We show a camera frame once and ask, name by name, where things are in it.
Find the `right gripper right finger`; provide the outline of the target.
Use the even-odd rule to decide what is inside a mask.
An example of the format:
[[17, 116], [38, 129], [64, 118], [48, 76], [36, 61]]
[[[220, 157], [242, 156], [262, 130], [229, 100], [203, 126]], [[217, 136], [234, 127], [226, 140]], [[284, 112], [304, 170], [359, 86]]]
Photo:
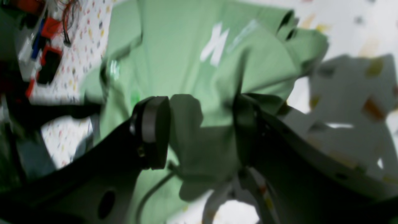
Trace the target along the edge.
[[261, 102], [242, 94], [233, 103], [237, 151], [243, 166], [267, 181], [283, 224], [397, 223], [397, 186], [343, 166], [317, 151]]

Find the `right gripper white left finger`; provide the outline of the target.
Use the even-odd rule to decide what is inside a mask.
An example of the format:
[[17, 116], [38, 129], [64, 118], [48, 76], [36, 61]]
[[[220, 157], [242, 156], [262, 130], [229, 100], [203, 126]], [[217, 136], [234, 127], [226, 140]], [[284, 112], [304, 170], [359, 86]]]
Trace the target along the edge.
[[164, 169], [170, 104], [148, 97], [98, 145], [57, 169], [43, 139], [1, 143], [2, 224], [121, 224], [140, 172]]

